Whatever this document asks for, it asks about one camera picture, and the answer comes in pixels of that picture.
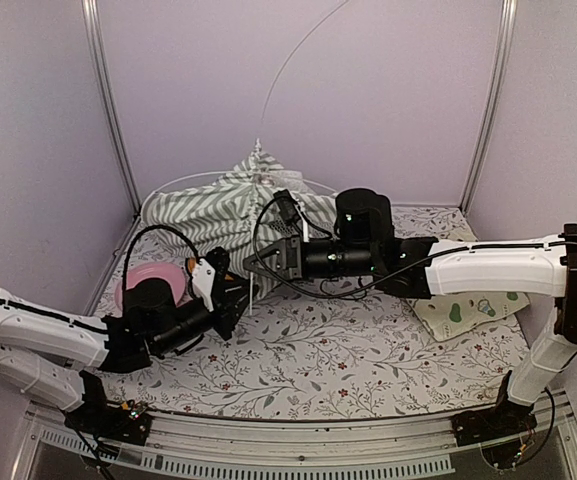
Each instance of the white wall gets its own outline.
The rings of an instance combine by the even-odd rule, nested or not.
[[[483,239],[577,222],[577,0],[519,2],[490,150],[470,219]],[[534,339],[550,302],[521,320]],[[577,416],[577,358],[565,387]]]
[[[0,286],[81,312],[130,214],[81,3],[0,1]],[[0,385],[0,480],[26,405]]]
[[[499,1],[108,0],[99,12],[142,195],[223,170],[261,136],[288,168],[396,203],[459,203],[479,132]]]

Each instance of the green and white striped fabric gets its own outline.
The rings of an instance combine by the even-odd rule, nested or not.
[[[249,277],[243,260],[252,255],[252,232],[261,209],[273,193],[289,188],[308,217],[316,224],[330,227],[335,221],[334,198],[318,195],[300,180],[298,172],[289,172],[271,155],[255,150],[233,171],[214,183],[178,192],[157,193],[145,206],[142,218],[147,225],[164,224],[181,230],[205,254],[221,246],[230,253],[230,270]],[[286,234],[277,210],[271,208],[259,228],[258,245],[263,248]],[[191,255],[183,242],[168,232],[157,235],[164,247],[183,257]],[[265,296],[276,282],[259,275],[258,298]]]

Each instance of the floral pattern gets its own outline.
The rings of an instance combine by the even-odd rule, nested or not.
[[[399,236],[474,238],[453,208],[396,207],[393,218]],[[133,266],[183,264],[149,234],[133,255]],[[99,315],[119,313],[113,299],[119,278],[120,269]],[[356,282],[328,282],[325,288],[347,289]],[[131,374],[98,374],[109,397],[144,400],[160,410],[237,418],[367,418],[493,402],[503,375],[526,352],[514,316],[439,343],[405,300],[378,291],[357,301],[313,300],[280,287],[242,317],[228,342],[211,332],[183,356],[155,359],[152,367]]]

